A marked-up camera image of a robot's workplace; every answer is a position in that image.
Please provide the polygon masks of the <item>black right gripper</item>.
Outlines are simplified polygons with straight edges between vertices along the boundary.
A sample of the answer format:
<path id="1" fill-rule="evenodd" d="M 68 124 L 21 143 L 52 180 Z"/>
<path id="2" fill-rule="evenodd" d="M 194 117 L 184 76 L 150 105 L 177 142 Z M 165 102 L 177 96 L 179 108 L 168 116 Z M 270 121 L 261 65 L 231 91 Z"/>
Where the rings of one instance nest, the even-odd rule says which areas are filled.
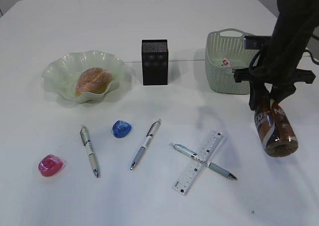
<path id="1" fill-rule="evenodd" d="M 277 6 L 279 16 L 270 44 L 257 50 L 247 68 L 234 71 L 235 82 L 250 81 L 252 111 L 269 98 L 265 83 L 272 84 L 270 98 L 276 103 L 295 93 L 295 70 L 319 25 L 319 0 L 277 0 Z"/>

